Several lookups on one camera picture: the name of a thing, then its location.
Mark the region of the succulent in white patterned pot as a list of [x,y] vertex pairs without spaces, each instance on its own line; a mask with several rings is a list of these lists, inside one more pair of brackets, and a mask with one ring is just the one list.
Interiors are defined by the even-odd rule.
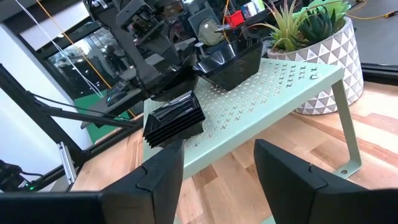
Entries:
[[263,24],[272,31],[269,58],[339,66],[348,104],[360,99],[364,79],[347,1],[313,0],[299,11],[295,1],[265,7],[275,19],[274,25]]

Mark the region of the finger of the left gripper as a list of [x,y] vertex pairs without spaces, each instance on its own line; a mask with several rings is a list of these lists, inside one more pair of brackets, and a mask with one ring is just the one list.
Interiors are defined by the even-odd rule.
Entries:
[[163,58],[159,65],[154,65],[159,73],[179,71],[186,67],[185,60],[181,58],[168,35],[151,34],[146,38],[146,46]]
[[116,24],[115,18],[110,19],[109,28],[113,32],[115,38],[121,44],[121,47],[132,59],[132,63],[136,69],[136,77],[138,79],[140,88],[146,92],[155,91],[158,85],[158,79],[160,77],[158,70],[144,60],[144,57],[141,55],[134,43],[133,37]]

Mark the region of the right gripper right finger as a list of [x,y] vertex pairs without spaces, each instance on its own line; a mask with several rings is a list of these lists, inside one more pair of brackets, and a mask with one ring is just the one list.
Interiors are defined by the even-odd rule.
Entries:
[[263,139],[254,161],[276,224],[398,224],[398,189],[366,189]]

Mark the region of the black deep square mini bowl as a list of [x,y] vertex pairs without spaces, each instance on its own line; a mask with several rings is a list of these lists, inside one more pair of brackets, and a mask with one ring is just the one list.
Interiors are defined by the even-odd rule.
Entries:
[[230,91],[259,71],[263,41],[235,40],[193,66],[195,73],[214,86]]

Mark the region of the olive green backpack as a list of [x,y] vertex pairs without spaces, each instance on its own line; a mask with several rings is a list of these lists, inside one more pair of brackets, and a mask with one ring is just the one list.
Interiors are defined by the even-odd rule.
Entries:
[[198,29],[198,40],[207,46],[213,46],[224,41],[224,36],[217,33],[218,24],[213,19],[205,19]]

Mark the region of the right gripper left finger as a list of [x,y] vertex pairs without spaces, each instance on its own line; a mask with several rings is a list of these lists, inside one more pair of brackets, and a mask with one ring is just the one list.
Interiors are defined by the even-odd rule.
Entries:
[[0,224],[173,224],[183,163],[178,140],[99,191],[0,194]]

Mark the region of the black computer mouse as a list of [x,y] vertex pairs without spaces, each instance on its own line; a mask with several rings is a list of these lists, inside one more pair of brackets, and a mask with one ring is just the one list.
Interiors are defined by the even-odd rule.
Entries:
[[125,97],[127,93],[125,91],[114,91],[107,95],[106,105],[111,106],[118,102],[120,99]]

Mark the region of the green perforated metal shelf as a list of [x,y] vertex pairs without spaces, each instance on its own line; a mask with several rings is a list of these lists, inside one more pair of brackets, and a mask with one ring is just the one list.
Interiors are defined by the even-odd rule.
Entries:
[[349,151],[334,171],[348,178],[362,166],[353,120],[337,65],[263,58],[259,71],[231,91],[199,79],[195,94],[205,114],[204,131],[185,141],[187,179],[274,124],[317,93],[332,88]]

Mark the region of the grey chair backrest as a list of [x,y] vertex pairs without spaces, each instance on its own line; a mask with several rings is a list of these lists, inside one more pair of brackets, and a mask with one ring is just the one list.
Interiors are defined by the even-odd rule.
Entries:
[[194,33],[198,32],[200,24],[205,19],[212,19],[217,24],[220,23],[212,9],[209,9],[209,8],[202,9],[201,11],[196,12],[193,16],[190,16],[188,18],[188,21],[189,21]]

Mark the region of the red container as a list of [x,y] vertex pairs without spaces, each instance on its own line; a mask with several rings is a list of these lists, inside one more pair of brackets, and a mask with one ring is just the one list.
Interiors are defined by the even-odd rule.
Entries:
[[232,14],[227,14],[224,16],[224,20],[228,23],[231,28],[236,28],[237,26],[244,23],[244,17],[242,10],[237,10]]

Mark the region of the black small square mini plate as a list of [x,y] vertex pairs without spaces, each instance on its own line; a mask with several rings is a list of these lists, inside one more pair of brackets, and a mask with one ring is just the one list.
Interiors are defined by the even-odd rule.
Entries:
[[200,111],[193,114],[182,115],[166,122],[160,122],[150,115],[144,128],[143,137],[147,142],[168,139],[196,124],[201,125],[204,120],[205,115]]
[[202,124],[203,120],[186,121],[180,124],[168,125],[151,132],[145,136],[144,139],[151,148],[165,147],[176,140],[189,139],[192,136],[202,133]]
[[150,113],[144,128],[143,136],[149,138],[156,132],[169,131],[173,128],[181,128],[190,123],[202,122],[205,115],[201,108],[195,109],[164,109],[160,108]]
[[156,129],[200,107],[193,91],[188,91],[149,113],[146,126]]

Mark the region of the green floor mat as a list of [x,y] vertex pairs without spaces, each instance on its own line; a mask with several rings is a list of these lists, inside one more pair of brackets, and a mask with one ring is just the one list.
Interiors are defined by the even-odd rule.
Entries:
[[[101,98],[96,93],[93,93],[80,98],[76,98],[73,101],[75,103],[75,106],[89,109],[100,100]],[[112,133],[116,129],[118,128],[114,126],[101,126],[100,128],[98,128],[95,124],[92,123],[86,127],[86,130],[88,131],[90,139],[93,143],[106,136],[107,134]]]

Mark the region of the silver metal bracket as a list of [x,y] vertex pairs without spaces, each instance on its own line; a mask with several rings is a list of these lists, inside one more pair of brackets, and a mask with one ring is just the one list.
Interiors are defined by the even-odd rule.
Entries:
[[70,185],[74,184],[76,181],[76,171],[68,147],[63,142],[58,143],[57,146],[67,181]]

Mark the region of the white box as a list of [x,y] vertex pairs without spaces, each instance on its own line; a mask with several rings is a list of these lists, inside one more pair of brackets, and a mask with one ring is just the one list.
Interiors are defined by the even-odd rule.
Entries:
[[259,14],[265,10],[265,5],[262,0],[250,0],[241,6],[242,13],[246,19]]

